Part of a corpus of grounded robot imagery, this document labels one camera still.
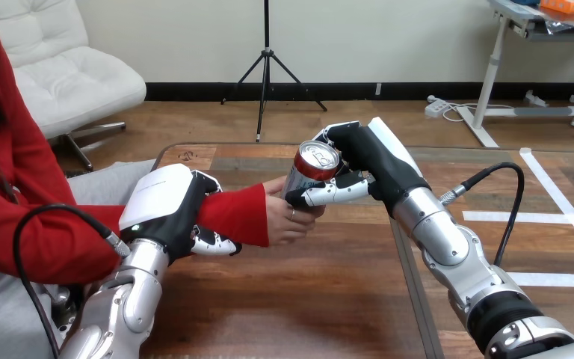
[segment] can lid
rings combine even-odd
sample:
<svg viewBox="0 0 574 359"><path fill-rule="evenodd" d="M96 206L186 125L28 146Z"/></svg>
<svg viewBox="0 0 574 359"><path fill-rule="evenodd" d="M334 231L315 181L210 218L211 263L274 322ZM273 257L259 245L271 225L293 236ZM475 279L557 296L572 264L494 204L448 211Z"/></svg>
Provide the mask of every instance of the can lid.
<svg viewBox="0 0 574 359"><path fill-rule="evenodd" d="M305 162L321 170L336 168L340 163L338 153L320 141L304 141L300 145L299 152Z"/></svg>

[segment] white leather chair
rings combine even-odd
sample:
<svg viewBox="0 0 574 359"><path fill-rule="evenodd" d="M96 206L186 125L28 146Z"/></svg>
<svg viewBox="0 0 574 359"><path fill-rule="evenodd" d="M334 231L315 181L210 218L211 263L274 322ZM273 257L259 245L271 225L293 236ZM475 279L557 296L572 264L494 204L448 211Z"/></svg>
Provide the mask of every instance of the white leather chair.
<svg viewBox="0 0 574 359"><path fill-rule="evenodd" d="M0 38L40 130L47 139L62 136L93 170L74 138L126 125L73 130L142 103L144 80L121 60L88 46L75 0L0 0Z"/></svg>

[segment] silver robotic arm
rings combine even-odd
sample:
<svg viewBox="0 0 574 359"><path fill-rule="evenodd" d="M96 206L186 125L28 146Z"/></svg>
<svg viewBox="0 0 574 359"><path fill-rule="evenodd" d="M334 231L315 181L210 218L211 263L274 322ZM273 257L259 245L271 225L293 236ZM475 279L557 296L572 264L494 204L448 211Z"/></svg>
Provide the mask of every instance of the silver robotic arm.
<svg viewBox="0 0 574 359"><path fill-rule="evenodd" d="M343 133L332 135L334 129ZM383 200L421 250L430 272L448 288L452 309L485 358L574 359L574 335L544 316L507 273L490 265L478 236L445 208L464 188L455 188L442 201L435 197L408 151L379 118L368 127L329 126L316 139L336 145L352 168L368 170L377 180L344 174L290 192L287 201L317 206L367 193Z"/></svg>
<svg viewBox="0 0 574 359"><path fill-rule="evenodd" d="M138 182L120 218L122 241L115 235L108 239L122 262L85 303L60 359L138 359L168 266L190 253L241 250L240 244L192 222L202 199L219 191L217 180L184 165L160 168Z"/></svg>

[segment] person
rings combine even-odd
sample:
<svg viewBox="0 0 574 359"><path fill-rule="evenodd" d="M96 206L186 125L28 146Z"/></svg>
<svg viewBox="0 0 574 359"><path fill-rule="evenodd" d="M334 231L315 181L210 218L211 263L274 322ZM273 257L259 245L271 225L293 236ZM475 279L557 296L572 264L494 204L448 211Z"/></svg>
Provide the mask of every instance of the person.
<svg viewBox="0 0 574 359"><path fill-rule="evenodd" d="M118 231L118 219L137 180L152 162L117 164L68 182L17 90L0 43L0 358L50 358L47 337L13 261L13 232L21 218L47 203L67 203ZM285 179L207 197L197 222L236 242L268 246L302 239L320 212L293 211L277 193ZM109 274L117 255L89 226L65 212L34 217L21 237L30 281L90 283ZM44 308L50 299L36 286Z"/></svg>

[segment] gray pants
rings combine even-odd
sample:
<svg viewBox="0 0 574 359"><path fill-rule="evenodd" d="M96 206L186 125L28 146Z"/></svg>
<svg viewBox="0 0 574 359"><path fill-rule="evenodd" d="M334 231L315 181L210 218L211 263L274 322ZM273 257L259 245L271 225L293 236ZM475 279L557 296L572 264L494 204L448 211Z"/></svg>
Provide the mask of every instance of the gray pants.
<svg viewBox="0 0 574 359"><path fill-rule="evenodd" d="M72 178L69 183L79 204L126 204L135 184L150 172L153 163L154 160L116 163L109 168ZM50 298L42 294L42 286L37 288L49 318ZM54 332L60 342L56 328ZM51 357L45 331L21 281L0 273L0 358Z"/></svg>

